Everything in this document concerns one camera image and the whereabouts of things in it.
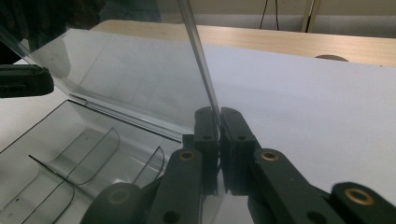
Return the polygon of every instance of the black cable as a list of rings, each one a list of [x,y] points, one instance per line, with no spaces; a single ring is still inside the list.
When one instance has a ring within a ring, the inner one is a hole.
[[[264,11],[262,12],[262,21],[264,20],[265,10],[267,10],[268,0],[265,1]]]
[[[275,0],[276,28],[279,31],[279,22],[277,21],[277,0]]]

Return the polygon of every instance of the screw hole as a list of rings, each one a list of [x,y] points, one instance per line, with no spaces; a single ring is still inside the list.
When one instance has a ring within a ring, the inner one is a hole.
[[[327,220],[321,213],[318,212],[308,212],[307,214],[309,220],[314,224],[326,224]]]
[[[268,152],[268,151],[262,153],[262,158],[265,159],[266,161],[279,160],[279,157],[274,152]]]
[[[131,193],[127,189],[116,189],[108,195],[111,204],[125,203],[130,198]]]
[[[361,205],[373,205],[375,203],[374,198],[370,194],[368,194],[365,190],[362,189],[356,189],[356,188],[346,189],[345,195],[352,202],[359,203]]]
[[[190,161],[192,159],[194,159],[194,153],[191,151],[183,151],[181,152],[178,157],[183,160],[183,161]]]
[[[178,223],[180,215],[174,211],[168,211],[163,215],[163,222],[166,224]]]

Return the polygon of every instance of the transparent plastic panel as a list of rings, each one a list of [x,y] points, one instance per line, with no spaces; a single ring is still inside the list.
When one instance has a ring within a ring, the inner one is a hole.
[[[210,105],[177,0],[4,5],[16,9],[26,20],[0,20],[0,37],[67,93],[177,133],[192,133],[195,110]]]
[[[0,223],[79,223],[103,189],[147,185],[180,147],[66,101],[0,154]]]

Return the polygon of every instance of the black plastic part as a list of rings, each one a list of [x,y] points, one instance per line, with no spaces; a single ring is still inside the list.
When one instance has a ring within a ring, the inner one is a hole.
[[[0,64],[13,64],[17,60],[20,60],[21,57],[18,56],[14,51],[12,51],[9,47],[7,47],[3,42],[0,40]]]
[[[204,195],[215,194],[218,187],[219,147],[218,130],[212,119],[211,107],[195,112],[194,149],[203,155]]]
[[[396,223],[396,208],[373,190],[359,184],[336,184],[332,188],[330,203],[347,223]]]
[[[3,17],[0,18],[4,20],[3,23],[5,24],[6,27],[12,30],[16,30],[15,27],[17,22],[15,21],[15,18],[12,15],[12,11],[7,7],[4,0],[0,0],[0,15]]]
[[[147,224],[198,224],[202,202],[200,151],[175,151],[166,168],[151,207]]]
[[[26,15],[23,11],[23,5],[21,0],[14,0],[12,2],[13,13],[16,15],[16,21],[20,28],[20,34],[23,38],[28,38],[30,36],[29,26],[27,25]]]
[[[183,134],[182,146],[185,148],[194,148],[194,134]]]
[[[328,203],[330,200],[330,193],[324,191],[323,189],[318,189],[317,187],[314,187],[318,194]]]
[[[247,208],[254,224],[276,224],[276,218],[268,203],[259,203],[255,198],[248,197]]]
[[[160,180],[157,179],[142,189],[127,183],[111,185],[96,197],[81,224],[145,223]]]
[[[259,149],[251,170],[278,224],[345,223],[280,152]]]
[[[248,195],[252,181],[249,162],[260,145],[242,114],[234,109],[221,109],[220,128],[220,164],[225,188],[233,195]]]
[[[40,96],[53,92],[47,68],[37,65],[0,65],[0,98]]]

